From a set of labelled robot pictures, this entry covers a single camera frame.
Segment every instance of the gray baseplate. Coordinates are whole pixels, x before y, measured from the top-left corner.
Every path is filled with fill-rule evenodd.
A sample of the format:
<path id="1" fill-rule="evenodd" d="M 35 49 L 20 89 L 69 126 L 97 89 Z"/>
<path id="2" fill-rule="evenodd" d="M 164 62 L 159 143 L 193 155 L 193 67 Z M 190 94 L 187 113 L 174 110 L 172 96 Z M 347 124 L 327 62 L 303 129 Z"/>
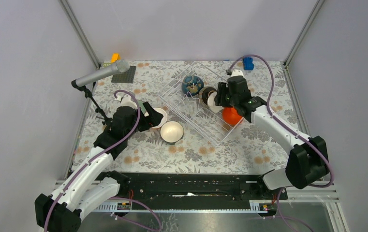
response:
<path id="1" fill-rule="evenodd" d="M 137 66 L 130 66 L 130 69 L 123 74 L 113 75 L 112 83 L 132 83 L 134 81 L 135 69 Z"/>

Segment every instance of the white ceramic bowl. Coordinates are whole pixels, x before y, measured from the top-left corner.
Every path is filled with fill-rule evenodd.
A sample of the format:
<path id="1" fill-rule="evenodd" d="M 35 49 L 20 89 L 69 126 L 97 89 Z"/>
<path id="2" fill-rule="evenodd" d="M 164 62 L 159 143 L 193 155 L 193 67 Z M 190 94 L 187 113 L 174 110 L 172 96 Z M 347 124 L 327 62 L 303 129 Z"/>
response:
<path id="1" fill-rule="evenodd" d="M 215 97 L 216 97 L 217 93 L 213 92 L 209 95 L 208 97 L 208 107 L 211 109 L 212 112 L 214 113 L 218 113 L 220 110 L 223 109 L 222 106 L 216 106 L 215 105 Z"/>
<path id="2" fill-rule="evenodd" d="M 175 144 L 184 136 L 184 128 L 178 122 L 165 123 L 160 131 L 161 138 L 169 144 Z"/>
<path id="3" fill-rule="evenodd" d="M 167 112 L 161 108 L 154 108 L 154 110 L 163 115 L 160 124 L 158 126 L 152 127 L 153 129 L 157 129 L 162 127 L 167 122 L 168 115 Z"/>

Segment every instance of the table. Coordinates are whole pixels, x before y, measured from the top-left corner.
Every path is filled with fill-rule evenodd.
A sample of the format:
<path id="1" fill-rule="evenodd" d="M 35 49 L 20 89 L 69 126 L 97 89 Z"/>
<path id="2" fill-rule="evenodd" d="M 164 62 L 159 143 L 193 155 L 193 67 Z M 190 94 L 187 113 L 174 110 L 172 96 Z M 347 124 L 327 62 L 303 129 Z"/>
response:
<path id="1" fill-rule="evenodd" d="M 168 120 L 180 121 L 186 132 L 182 141 L 176 145 L 163 142 L 159 129 L 138 132 L 128 140 L 128 147 L 106 168 L 106 171 L 263 174 L 272 169 L 285 167 L 288 154 L 265 131 L 246 120 L 235 128 L 223 145 L 214 147 L 161 104 L 157 96 L 159 89 L 191 63 L 192 61 L 134 61 L 130 63 L 137 66 L 134 83 L 111 83 L 111 77 L 97 82 L 93 92 L 94 98 L 107 116 L 112 116 L 118 105 L 113 93 L 117 89 L 125 89 L 135 93 L 137 99 L 148 101 L 152 107 L 162 107 L 168 113 Z M 225 76 L 225 70 L 232 62 L 201 61 L 201 63 Z M 271 85 L 269 71 L 262 62 L 254 61 L 254 64 L 255 68 L 252 71 L 244 71 L 241 62 L 235 68 L 244 72 L 252 94 L 266 100 Z M 275 88 L 270 105 L 281 118 L 297 128 L 297 118 L 281 62 L 271 61 L 269 64 L 275 76 Z M 72 171 L 86 158 L 93 147 L 93 142 L 104 130 L 102 120 L 96 117 L 99 115 L 94 109 L 94 104 L 91 103 L 78 147 L 74 152 Z"/>

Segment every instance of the clear plastic basket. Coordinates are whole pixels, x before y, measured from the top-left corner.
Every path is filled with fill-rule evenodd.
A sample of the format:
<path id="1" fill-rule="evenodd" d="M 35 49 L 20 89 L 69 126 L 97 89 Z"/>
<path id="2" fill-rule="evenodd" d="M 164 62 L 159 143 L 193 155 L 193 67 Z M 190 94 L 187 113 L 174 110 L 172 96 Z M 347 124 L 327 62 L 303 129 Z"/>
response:
<path id="1" fill-rule="evenodd" d="M 228 124 L 222 119 L 222 111 L 213 113 L 209 107 L 200 103 L 201 100 L 198 95 L 184 95 L 181 90 L 181 83 L 189 75 L 199 76 L 204 81 L 205 87 L 217 88 L 218 82 L 226 82 L 226 79 L 205 65 L 194 62 L 163 87 L 158 92 L 158 96 L 171 111 L 186 121 L 213 145 L 219 146 L 242 120 L 236 125 Z"/>

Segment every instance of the silver microphone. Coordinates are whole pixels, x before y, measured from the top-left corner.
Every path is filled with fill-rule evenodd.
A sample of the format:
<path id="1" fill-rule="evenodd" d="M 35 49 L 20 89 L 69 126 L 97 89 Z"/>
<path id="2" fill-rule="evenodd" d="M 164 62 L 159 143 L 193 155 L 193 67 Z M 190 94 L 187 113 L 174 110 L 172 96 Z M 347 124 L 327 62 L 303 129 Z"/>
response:
<path id="1" fill-rule="evenodd" d="M 103 69 L 99 69 L 96 72 L 93 72 L 91 74 L 88 74 L 88 75 L 85 75 L 83 77 L 73 80 L 71 84 L 74 88 L 78 89 L 80 87 L 83 87 L 95 81 L 99 81 L 105 77 L 108 77 L 114 74 L 125 73 L 126 71 L 128 71 L 128 69 L 130 69 L 128 62 L 124 59 L 120 59 Z"/>

